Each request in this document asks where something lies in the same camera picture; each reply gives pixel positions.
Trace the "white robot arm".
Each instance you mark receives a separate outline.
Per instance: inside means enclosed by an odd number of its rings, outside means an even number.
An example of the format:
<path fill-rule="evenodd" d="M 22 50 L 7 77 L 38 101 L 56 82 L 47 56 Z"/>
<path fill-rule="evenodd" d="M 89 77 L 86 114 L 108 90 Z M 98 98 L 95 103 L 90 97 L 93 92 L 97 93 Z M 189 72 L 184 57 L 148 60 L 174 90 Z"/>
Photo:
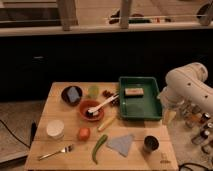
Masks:
<path fill-rule="evenodd" d="M 213 114 L 213 88 L 205 84 L 207 68 L 199 62 L 170 70 L 165 77 L 166 86 L 159 93 L 163 110 L 162 123 L 168 125 L 185 101 Z"/>

